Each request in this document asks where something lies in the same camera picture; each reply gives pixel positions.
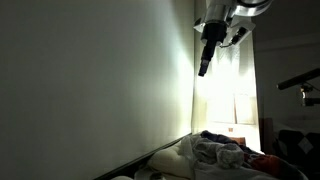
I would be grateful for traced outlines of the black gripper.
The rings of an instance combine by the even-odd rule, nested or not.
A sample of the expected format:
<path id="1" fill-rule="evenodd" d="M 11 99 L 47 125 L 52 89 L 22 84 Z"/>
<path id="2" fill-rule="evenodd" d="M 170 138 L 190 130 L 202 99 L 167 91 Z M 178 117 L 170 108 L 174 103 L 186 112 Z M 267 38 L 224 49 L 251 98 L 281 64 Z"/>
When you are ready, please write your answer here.
<path id="1" fill-rule="evenodd" d="M 201 56 L 201 63 L 198 75 L 203 77 L 208 70 L 210 59 L 214 55 L 217 43 L 222 43 L 226 37 L 227 26 L 223 23 L 208 23 L 205 25 L 201 40 L 205 46 Z"/>

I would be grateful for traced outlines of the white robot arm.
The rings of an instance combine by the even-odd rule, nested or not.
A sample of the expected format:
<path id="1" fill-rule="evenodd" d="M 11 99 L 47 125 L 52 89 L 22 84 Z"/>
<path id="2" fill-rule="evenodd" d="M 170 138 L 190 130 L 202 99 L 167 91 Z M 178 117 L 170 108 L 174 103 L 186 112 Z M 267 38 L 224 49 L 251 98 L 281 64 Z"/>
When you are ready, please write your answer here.
<path id="1" fill-rule="evenodd" d="M 236 17 L 254 17 L 265 12 L 273 0 L 206 0 L 204 14 L 193 28 L 201 34 L 204 48 L 198 75 L 208 70 L 215 49 L 240 44 L 255 28 L 249 20 L 236 21 Z"/>

